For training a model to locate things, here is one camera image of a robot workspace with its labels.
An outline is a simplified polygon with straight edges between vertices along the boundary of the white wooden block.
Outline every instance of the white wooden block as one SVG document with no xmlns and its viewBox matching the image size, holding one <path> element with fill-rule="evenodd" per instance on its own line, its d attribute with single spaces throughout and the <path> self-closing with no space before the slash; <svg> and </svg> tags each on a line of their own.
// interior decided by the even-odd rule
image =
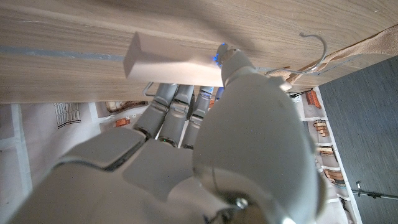
<svg viewBox="0 0 398 224">
<path fill-rule="evenodd" d="M 139 81 L 223 86 L 214 56 L 136 32 L 123 65 L 126 77 Z"/>
</svg>

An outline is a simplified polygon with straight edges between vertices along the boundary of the robotic hand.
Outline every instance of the robotic hand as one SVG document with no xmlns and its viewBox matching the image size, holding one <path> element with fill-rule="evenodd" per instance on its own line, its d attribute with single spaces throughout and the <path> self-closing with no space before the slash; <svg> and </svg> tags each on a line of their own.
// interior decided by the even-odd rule
<svg viewBox="0 0 398 224">
<path fill-rule="evenodd" d="M 209 112 L 212 87 L 193 102 L 193 86 L 161 84 L 133 130 L 71 149 L 10 223 L 313 223 L 324 186 L 284 81 L 226 44 L 216 61 Z"/>
</svg>

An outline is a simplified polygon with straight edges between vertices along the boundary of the robot finger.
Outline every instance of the robot finger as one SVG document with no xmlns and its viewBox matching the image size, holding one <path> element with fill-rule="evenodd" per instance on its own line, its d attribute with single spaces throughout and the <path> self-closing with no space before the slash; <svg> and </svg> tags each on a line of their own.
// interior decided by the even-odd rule
<svg viewBox="0 0 398 224">
<path fill-rule="evenodd" d="M 159 140 L 177 147 L 187 120 L 193 85 L 180 85 L 159 133 Z"/>
<path fill-rule="evenodd" d="M 197 138 L 200 124 L 205 117 L 211 100 L 211 94 L 213 93 L 213 87 L 201 86 L 198 98 L 193 106 L 192 115 L 188 122 L 187 130 L 185 131 L 184 138 L 181 146 L 186 149 L 193 149 L 195 140 Z"/>
<path fill-rule="evenodd" d="M 177 87 L 177 84 L 161 83 L 152 103 L 138 119 L 133 128 L 144 133 L 147 139 L 155 138 L 160 127 L 162 127 Z"/>
</svg>

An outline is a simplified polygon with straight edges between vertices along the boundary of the metal hook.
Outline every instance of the metal hook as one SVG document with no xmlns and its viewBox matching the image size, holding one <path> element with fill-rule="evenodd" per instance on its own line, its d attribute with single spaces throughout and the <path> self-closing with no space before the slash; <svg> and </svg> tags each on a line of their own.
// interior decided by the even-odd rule
<svg viewBox="0 0 398 224">
<path fill-rule="evenodd" d="M 142 91 L 142 94 L 144 96 L 155 96 L 155 94 L 147 94 L 147 91 L 152 86 L 152 84 L 154 84 L 154 82 L 149 82 L 148 85 L 144 88 L 144 90 Z"/>
<path fill-rule="evenodd" d="M 290 69 L 286 69 L 286 68 L 277 68 L 275 70 L 271 70 L 269 72 L 266 73 L 266 75 L 269 75 L 271 73 L 274 73 L 276 71 L 286 71 L 286 72 L 290 72 L 290 73 L 294 73 L 294 74 L 306 74 L 309 73 L 311 71 L 314 71 L 315 69 L 317 69 L 319 67 L 319 65 L 322 63 L 323 59 L 325 59 L 326 57 L 326 49 L 327 49 L 327 44 L 326 41 L 320 37 L 319 35 L 315 35 L 315 34 L 310 34 L 310 35 L 304 35 L 304 33 L 300 33 L 301 37 L 316 37 L 318 40 L 320 40 L 323 44 L 323 53 L 322 53 L 322 57 L 319 59 L 319 61 L 315 64 L 312 65 L 311 67 L 309 67 L 308 69 L 304 70 L 304 71 L 295 71 L 295 70 L 290 70 Z"/>
</svg>

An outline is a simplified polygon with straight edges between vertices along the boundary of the metal rod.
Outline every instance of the metal rod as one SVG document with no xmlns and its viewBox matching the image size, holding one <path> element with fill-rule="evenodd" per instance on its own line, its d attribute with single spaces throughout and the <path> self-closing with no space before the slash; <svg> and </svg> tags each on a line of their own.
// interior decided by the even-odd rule
<svg viewBox="0 0 398 224">
<path fill-rule="evenodd" d="M 154 82 L 149 82 L 148 85 L 144 88 L 144 91 L 142 91 L 142 94 L 144 96 L 155 96 L 155 94 L 147 94 L 148 89 L 154 84 Z"/>
<path fill-rule="evenodd" d="M 354 194 L 357 194 L 359 197 L 360 195 L 367 195 L 372 198 L 388 198 L 388 199 L 393 199 L 393 200 L 398 200 L 398 196 L 395 195 L 386 195 L 386 194 L 380 194 L 380 193 L 375 193 L 375 192 L 366 192 L 363 190 L 353 190 Z"/>
</svg>

